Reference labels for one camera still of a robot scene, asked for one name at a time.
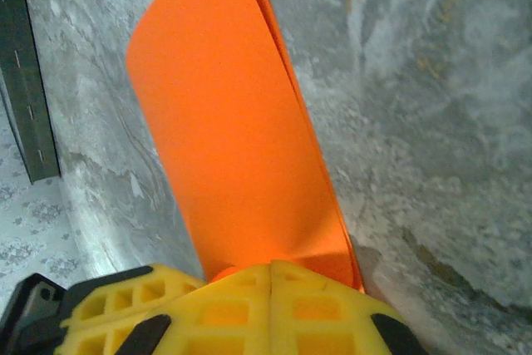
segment marble wall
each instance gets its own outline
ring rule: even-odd
[[[272,0],[370,293],[532,353],[532,0]],[[150,0],[29,0],[89,275],[200,274],[124,69]]]

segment orange plastic sheet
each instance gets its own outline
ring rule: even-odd
[[[286,259],[363,290],[269,0],[155,0],[126,61],[208,279]]]

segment floral patterned fabric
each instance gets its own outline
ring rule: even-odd
[[[30,185],[0,101],[0,313],[21,279],[40,273],[63,287],[85,279],[59,178]]]

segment gray marble surface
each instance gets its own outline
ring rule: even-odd
[[[532,353],[532,0],[272,2],[370,293],[431,353]],[[200,274],[124,69],[149,3],[29,0],[91,276]]]
[[[0,314],[30,274],[63,287],[86,279],[59,186],[58,178],[30,184],[0,99]]]

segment black plastic part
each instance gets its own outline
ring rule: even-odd
[[[115,355],[152,355],[171,323],[171,317],[164,314],[140,322]]]
[[[150,274],[152,271],[151,266],[142,266],[74,284],[68,290],[39,274],[30,276],[17,285],[2,316],[0,355],[53,354],[54,349],[62,344],[67,335],[67,330],[60,327],[61,321],[69,318],[72,311],[92,291],[108,284],[138,278]],[[29,313],[27,317],[31,317],[31,319],[22,318],[27,304],[32,300],[33,289],[42,281],[53,288],[58,288],[52,296],[52,301],[57,299],[57,301],[61,301],[60,304],[57,305],[54,313],[47,314],[46,317],[35,318],[35,315]]]
[[[382,313],[373,314],[372,321],[392,355],[429,355],[405,324]]]

